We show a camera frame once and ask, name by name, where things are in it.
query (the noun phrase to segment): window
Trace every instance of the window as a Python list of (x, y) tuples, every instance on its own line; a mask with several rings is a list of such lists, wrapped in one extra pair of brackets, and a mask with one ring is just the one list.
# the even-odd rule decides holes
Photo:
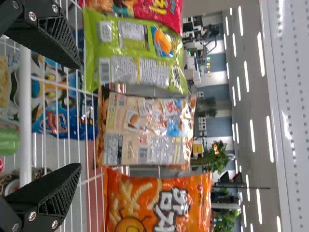
[(197, 98), (203, 98), (204, 97), (204, 92), (203, 91), (198, 91), (197, 92)]

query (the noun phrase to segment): potted plant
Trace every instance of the potted plant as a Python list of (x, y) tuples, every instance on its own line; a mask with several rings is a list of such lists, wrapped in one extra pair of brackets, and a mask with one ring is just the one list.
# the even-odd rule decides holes
[(192, 165), (205, 165), (206, 170), (209, 172), (218, 171), (221, 174), (226, 167), (229, 158), (225, 153), (227, 144), (222, 140), (214, 141), (211, 149), (205, 149), (204, 157), (191, 160)]

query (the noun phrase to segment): cartoon bird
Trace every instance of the cartoon bird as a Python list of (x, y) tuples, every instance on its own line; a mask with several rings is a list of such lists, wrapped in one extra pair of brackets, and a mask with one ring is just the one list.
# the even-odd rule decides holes
[(163, 33), (161, 29), (158, 29), (154, 34), (154, 42), (156, 44), (160, 44), (160, 47), (165, 54), (169, 54), (172, 49), (172, 44), (167, 38), (167, 36)]

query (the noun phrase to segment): green plant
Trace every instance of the green plant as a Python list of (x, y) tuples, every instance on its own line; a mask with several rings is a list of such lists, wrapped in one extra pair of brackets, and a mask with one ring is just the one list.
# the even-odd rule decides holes
[[(219, 151), (218, 154), (215, 153), (214, 147), (217, 146)], [(210, 172), (218, 171), (221, 174), (229, 162), (229, 158), (225, 153), (227, 144), (224, 144), (221, 140), (219, 142), (214, 141), (211, 146), (211, 149), (205, 149), (204, 157), (199, 159), (194, 159), (191, 161), (192, 165), (201, 165), (206, 166), (206, 170)]]
[(222, 209), (216, 212), (215, 232), (232, 232), (240, 212), (237, 209)]

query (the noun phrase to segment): snack food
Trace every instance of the snack food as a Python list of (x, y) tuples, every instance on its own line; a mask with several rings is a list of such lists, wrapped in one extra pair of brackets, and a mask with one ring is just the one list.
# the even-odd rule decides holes
[[(25, 78), (19, 73), (19, 65), (18, 53), (0, 57), (0, 118), (2, 121), (15, 124), (16, 127), (19, 125), (19, 118), (22, 117), (19, 112), (21, 88), (19, 79)], [(81, 89), (80, 71), (67, 70), (60, 64), (56, 65), (54, 61), (32, 52), (31, 72), (32, 132), (43, 133), (45, 118), (46, 133), (55, 137), (58, 134), (60, 139), (69, 136), (72, 139), (78, 139), (77, 130), (79, 129), (79, 138), (84, 140), (87, 127), (88, 139), (93, 140), (93, 134), (95, 136), (97, 134), (98, 101), (94, 97), (94, 107), (92, 107), (91, 95), (73, 90)]]
[(86, 91), (129, 83), (188, 93), (179, 34), (156, 22), (103, 15), (89, 8), (83, 13)]
[(99, 91), (97, 165), (189, 167), (196, 96), (146, 99)]
[(164, 23), (181, 34), (183, 0), (79, 0), (82, 7)]
[(129, 177), (106, 169), (104, 178), (105, 231), (208, 231), (211, 173), (156, 179)]

